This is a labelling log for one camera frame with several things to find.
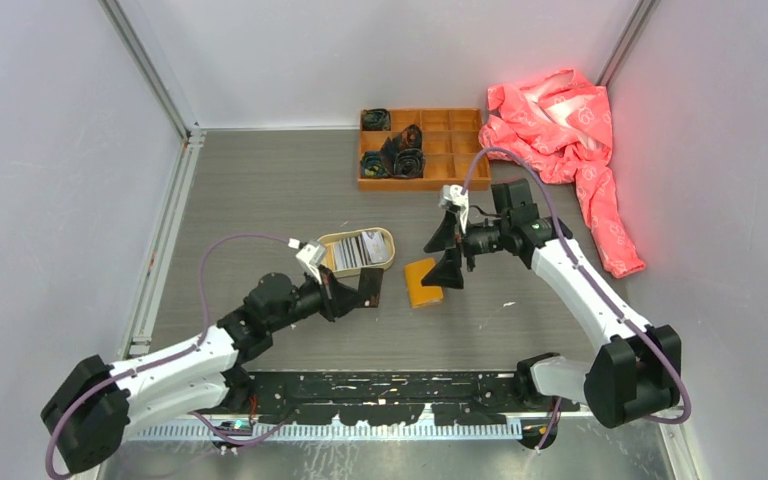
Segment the dark credit card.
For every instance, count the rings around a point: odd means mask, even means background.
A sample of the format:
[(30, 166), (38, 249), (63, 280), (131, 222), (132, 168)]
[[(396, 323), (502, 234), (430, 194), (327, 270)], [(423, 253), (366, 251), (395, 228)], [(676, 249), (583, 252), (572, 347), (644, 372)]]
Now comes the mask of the dark credit card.
[(377, 308), (381, 299), (381, 288), (385, 270), (380, 267), (365, 267), (360, 270), (358, 293), (360, 308)]

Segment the orange leather card holder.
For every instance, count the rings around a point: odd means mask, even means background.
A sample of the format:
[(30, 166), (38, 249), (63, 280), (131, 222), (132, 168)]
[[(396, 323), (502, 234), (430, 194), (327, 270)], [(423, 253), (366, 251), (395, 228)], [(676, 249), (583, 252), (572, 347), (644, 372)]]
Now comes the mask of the orange leather card holder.
[(425, 258), (411, 262), (404, 267), (409, 304), (414, 309), (438, 305), (444, 300), (444, 292), (441, 287), (422, 284), (423, 278), (434, 266), (435, 260), (433, 258)]

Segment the beige oval card tray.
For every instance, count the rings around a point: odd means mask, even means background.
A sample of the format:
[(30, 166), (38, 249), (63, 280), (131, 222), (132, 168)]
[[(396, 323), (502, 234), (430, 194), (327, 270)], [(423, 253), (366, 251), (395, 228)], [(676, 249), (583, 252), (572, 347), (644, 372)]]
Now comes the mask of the beige oval card tray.
[(318, 242), (326, 248), (323, 264), (337, 278), (358, 276), (367, 267), (388, 269), (396, 255), (394, 238), (383, 227), (326, 234)]

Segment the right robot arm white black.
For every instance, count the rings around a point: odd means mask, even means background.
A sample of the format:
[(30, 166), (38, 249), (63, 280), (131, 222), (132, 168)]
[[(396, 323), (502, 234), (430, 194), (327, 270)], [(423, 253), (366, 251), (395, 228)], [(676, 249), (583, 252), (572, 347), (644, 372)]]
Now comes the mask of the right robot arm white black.
[(622, 300), (557, 215), (541, 216), (528, 181), (494, 184), (491, 191), (495, 213), (472, 223), (467, 190), (442, 187), (444, 218), (424, 247), (442, 256), (422, 285), (461, 289), (477, 256), (507, 252), (555, 292), (594, 349), (589, 362), (555, 352), (520, 361), (512, 386), (518, 403), (537, 411), (552, 398), (566, 399), (587, 406), (606, 428), (641, 418), (664, 423), (664, 411), (686, 407), (678, 333), (653, 326)]

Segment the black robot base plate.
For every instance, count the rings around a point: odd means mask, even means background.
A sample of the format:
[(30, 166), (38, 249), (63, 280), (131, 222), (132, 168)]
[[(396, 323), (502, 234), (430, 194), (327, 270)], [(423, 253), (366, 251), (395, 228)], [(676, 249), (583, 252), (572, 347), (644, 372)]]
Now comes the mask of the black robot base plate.
[(200, 414), (374, 427), (416, 424), (425, 410), (436, 426), (496, 425), (518, 414), (549, 414), (551, 401), (528, 400), (518, 379), (507, 371), (260, 371)]

